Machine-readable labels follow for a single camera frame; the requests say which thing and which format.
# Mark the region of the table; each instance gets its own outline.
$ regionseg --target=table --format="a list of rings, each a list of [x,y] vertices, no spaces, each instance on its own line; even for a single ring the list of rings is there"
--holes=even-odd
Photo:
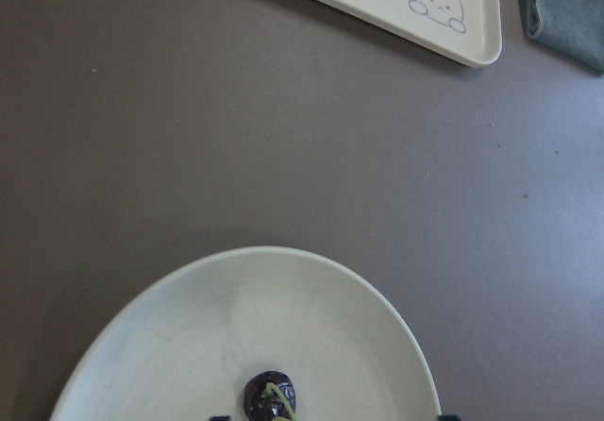
[[[136,294],[255,244],[374,284],[464,421],[603,419],[604,79],[312,0],[0,0],[0,419]]]

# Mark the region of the gray table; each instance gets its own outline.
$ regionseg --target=gray table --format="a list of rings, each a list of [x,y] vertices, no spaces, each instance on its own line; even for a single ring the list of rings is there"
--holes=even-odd
[[[0,0],[0,419],[252,244],[377,286],[446,413],[604,419],[604,79],[501,7],[477,70],[311,0]]]

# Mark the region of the dark purple fruit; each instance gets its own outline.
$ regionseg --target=dark purple fruit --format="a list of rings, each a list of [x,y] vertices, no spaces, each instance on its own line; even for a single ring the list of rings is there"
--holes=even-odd
[[[268,382],[274,383],[281,390],[292,410],[295,411],[294,384],[290,378],[278,371],[267,371],[258,374],[245,385],[245,391],[243,391],[245,415],[249,421],[271,421],[278,416],[292,419],[287,413],[285,405],[275,393],[268,396],[262,395]]]

